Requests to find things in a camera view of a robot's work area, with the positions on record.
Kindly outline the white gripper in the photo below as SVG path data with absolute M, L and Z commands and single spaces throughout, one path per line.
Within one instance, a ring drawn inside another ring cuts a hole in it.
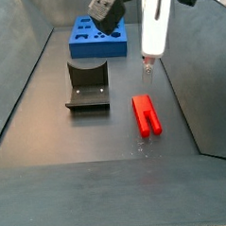
M 152 82 L 155 59 L 165 52 L 170 0 L 142 0 L 142 81 Z

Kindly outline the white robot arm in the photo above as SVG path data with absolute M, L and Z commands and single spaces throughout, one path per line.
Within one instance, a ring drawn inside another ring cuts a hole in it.
M 193 7 L 197 0 L 177 0 Z M 154 62 L 165 53 L 171 0 L 141 0 L 142 4 L 142 81 L 151 81 Z

